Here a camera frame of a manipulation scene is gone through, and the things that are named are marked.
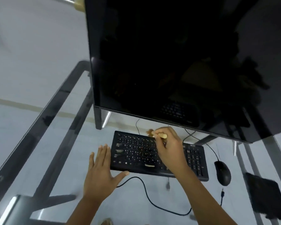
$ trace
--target person's right hand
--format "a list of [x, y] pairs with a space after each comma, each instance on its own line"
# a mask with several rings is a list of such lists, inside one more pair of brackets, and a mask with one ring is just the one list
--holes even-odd
[[[161, 127], [152, 133], [156, 140], [156, 147], [161, 161], [173, 174], [177, 174], [188, 167], [183, 152], [182, 140], [172, 127]], [[168, 136], [165, 146], [160, 136], [158, 136], [159, 133], [165, 133]]]

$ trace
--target computer keyboard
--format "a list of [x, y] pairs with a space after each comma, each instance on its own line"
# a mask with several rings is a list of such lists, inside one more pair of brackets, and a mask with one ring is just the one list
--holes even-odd
[[[200, 181], [208, 181], [203, 146], [183, 143], [188, 166]], [[127, 132], [114, 132], [111, 146], [111, 170], [175, 177], [158, 156], [155, 138]]]

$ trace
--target black monitor screen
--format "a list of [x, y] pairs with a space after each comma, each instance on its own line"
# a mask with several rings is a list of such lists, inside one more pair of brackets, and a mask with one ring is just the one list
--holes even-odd
[[281, 132], [281, 0], [85, 0], [94, 107], [255, 142]]

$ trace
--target computer mouse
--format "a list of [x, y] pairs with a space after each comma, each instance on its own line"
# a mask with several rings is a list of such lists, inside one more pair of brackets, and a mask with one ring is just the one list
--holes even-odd
[[231, 182], [231, 173], [227, 165], [222, 161], [216, 161], [214, 165], [218, 182], [223, 186], [229, 185]]

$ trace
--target glass table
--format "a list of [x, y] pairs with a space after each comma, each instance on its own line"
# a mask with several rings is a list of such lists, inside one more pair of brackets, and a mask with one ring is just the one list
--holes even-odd
[[[75, 107], [76, 115], [67, 116], [60, 111], [62, 106], [73, 105], [69, 98], [84, 71], [90, 71], [90, 63], [86, 60], [78, 62], [1, 166], [0, 224], [64, 224], [82, 197], [90, 153], [96, 153], [99, 145], [111, 145], [116, 130], [137, 133], [134, 124], [138, 118], [116, 113], [111, 116], [111, 113], [101, 110], [93, 111], [91, 87], [85, 92], [85, 98], [79, 98], [81, 106]], [[163, 126], [148, 120], [141, 120], [138, 125], [143, 135], [149, 128]], [[173, 128], [181, 138], [188, 135], [182, 128]], [[195, 136], [200, 139], [208, 137], [201, 133], [196, 133]], [[281, 224], [252, 210], [243, 173], [248, 171], [264, 174], [258, 170], [260, 161], [254, 160], [256, 152], [252, 152], [248, 144], [236, 144], [237, 156], [234, 156], [231, 140], [211, 140], [210, 146], [220, 160], [227, 164], [232, 174], [230, 185], [224, 187], [224, 210], [238, 224]], [[191, 137], [186, 140], [190, 143], [196, 141]], [[220, 203], [222, 186], [216, 177], [216, 158], [206, 145], [204, 148], [210, 179], [203, 184]], [[133, 176], [142, 178], [154, 204], [181, 214], [189, 211], [191, 206], [186, 194], [175, 178], [169, 178], [170, 189], [167, 190], [166, 177], [131, 173], [127, 178]], [[279, 178], [273, 179], [281, 188]], [[177, 216], [151, 205], [138, 179], [132, 179], [116, 189], [102, 203], [92, 224], [101, 224], [105, 218], [112, 218], [115, 225], [197, 224], [193, 212], [188, 216]]]

